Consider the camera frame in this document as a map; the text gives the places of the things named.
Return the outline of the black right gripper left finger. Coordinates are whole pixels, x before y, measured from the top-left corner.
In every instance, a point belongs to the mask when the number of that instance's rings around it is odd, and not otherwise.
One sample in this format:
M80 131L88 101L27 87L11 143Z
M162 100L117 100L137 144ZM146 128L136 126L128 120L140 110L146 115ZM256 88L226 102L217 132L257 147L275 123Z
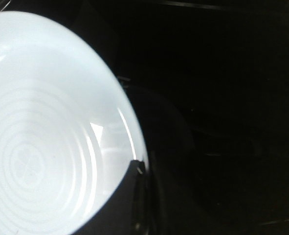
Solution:
M83 227L84 235L145 235L147 175L144 162L132 160L109 200Z

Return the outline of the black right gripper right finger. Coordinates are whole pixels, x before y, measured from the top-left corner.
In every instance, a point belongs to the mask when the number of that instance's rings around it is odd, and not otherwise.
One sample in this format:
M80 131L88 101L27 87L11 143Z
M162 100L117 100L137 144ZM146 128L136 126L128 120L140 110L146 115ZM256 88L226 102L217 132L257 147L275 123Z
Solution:
M149 154L153 235L195 235L197 206L154 151Z

